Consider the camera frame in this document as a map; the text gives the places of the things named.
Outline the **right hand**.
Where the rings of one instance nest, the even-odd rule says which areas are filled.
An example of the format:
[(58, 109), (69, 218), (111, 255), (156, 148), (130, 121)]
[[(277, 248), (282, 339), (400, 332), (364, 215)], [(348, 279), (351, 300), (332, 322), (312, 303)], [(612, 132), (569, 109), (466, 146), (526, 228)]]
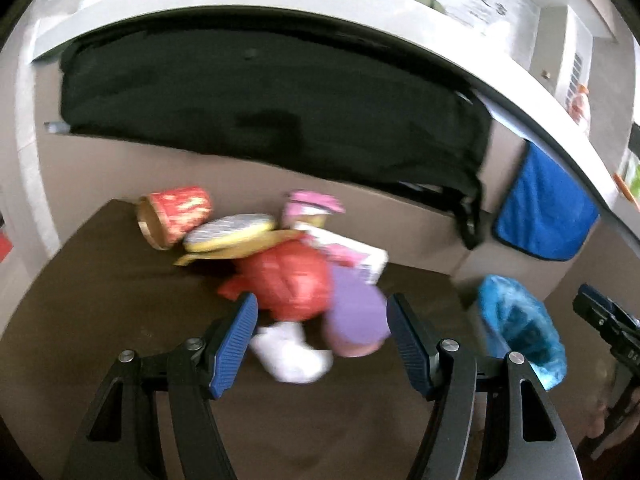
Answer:
[(605, 432), (605, 421), (608, 417), (608, 400), (610, 400), (611, 394), (611, 386), (606, 386), (599, 392), (588, 413), (588, 425), (586, 428), (586, 436), (590, 439), (604, 436), (602, 444), (606, 448), (612, 448), (615, 444), (614, 436)]

